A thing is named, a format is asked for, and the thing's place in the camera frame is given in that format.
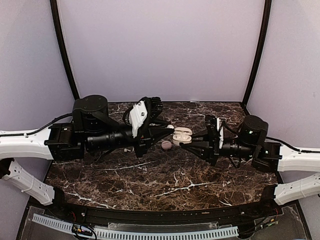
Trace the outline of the pink earbud charging case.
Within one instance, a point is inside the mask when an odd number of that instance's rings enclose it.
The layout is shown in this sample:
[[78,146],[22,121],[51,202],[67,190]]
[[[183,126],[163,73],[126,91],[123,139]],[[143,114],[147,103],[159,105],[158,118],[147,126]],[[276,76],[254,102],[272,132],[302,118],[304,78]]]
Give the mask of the pink earbud charging case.
[[172,143],[170,142],[170,141],[168,141],[168,140],[165,140],[165,141],[163,141],[162,143],[161,143],[161,148],[163,149],[163,150],[165,150],[165,151],[168,151],[168,150],[170,150],[171,148],[172,148]]

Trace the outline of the white charging case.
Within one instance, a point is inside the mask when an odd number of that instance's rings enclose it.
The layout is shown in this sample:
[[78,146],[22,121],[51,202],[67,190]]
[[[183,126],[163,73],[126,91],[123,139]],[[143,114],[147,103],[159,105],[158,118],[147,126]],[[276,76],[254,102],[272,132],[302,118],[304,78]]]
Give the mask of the white charging case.
[[192,130],[187,127],[176,127],[173,132],[172,142],[174,145],[179,146],[182,144],[189,144],[192,142]]

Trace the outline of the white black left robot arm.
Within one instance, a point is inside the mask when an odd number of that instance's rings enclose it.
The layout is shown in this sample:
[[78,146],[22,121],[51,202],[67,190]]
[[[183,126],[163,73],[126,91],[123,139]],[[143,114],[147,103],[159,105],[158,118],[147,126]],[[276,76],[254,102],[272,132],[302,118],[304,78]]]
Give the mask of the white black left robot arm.
[[70,206],[65,194],[27,172],[18,158],[39,158],[49,161],[82,159],[85,153],[106,153],[133,147],[140,158],[158,141],[171,135],[170,122],[159,119],[163,103],[159,97],[143,97],[122,117],[122,122],[109,115],[108,100],[89,95],[74,102],[68,114],[55,118],[35,130],[2,131],[0,133],[0,178],[28,194],[60,218],[67,218]]

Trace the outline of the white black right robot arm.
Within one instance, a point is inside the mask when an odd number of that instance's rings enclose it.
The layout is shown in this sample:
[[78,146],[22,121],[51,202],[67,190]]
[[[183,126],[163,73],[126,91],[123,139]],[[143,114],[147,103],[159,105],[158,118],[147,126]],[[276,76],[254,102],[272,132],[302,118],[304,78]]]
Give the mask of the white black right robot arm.
[[182,149],[215,165],[220,157],[228,158],[240,168],[243,161],[264,173],[288,171],[311,172],[308,177],[268,185],[263,189],[255,213],[266,217],[275,208],[320,193],[320,150],[297,148],[280,139],[268,136],[269,125],[255,115],[247,115],[237,130],[213,115],[205,117],[205,130],[193,134],[191,142],[180,143]]

